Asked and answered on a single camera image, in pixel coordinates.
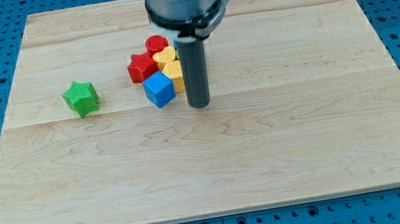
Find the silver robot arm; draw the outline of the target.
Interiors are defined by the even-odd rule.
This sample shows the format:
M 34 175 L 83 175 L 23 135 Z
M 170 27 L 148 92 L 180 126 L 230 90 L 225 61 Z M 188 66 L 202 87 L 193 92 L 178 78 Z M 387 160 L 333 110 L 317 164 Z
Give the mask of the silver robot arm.
M 230 0 L 145 0 L 151 24 L 177 38 L 205 40 L 223 20 Z

